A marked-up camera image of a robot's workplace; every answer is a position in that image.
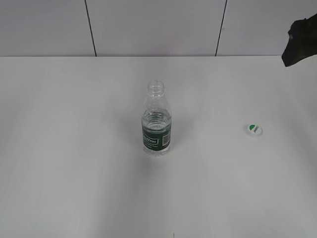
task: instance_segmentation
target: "table surface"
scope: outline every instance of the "table surface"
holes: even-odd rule
[[[0,58],[0,237],[317,237],[316,65]],[[140,119],[156,79],[172,148],[152,158]]]

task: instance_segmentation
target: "bottle neck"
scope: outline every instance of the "bottle neck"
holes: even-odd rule
[[[148,85],[148,95],[151,98],[161,98],[165,94],[164,84],[158,81],[153,81]]]

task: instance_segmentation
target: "clear plastic bottle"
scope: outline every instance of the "clear plastic bottle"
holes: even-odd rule
[[[165,97],[164,84],[153,81],[148,85],[148,96],[142,115],[143,149],[150,155],[164,155],[170,148],[172,117]]]

